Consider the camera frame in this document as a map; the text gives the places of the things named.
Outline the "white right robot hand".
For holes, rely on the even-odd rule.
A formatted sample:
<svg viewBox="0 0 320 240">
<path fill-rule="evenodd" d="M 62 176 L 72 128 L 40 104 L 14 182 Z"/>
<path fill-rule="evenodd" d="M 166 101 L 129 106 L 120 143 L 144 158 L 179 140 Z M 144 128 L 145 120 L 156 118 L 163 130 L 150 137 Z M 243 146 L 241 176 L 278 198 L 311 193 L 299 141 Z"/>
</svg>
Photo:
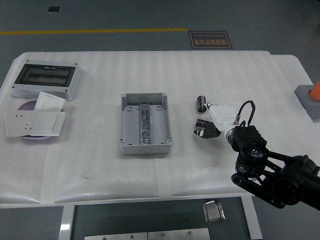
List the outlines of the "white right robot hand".
<svg viewBox="0 0 320 240">
<path fill-rule="evenodd" d="M 237 108 L 233 105 L 206 104 L 210 120 L 197 119 L 193 133 L 202 139 L 223 136 L 227 139 L 235 128 Z"/>
</svg>

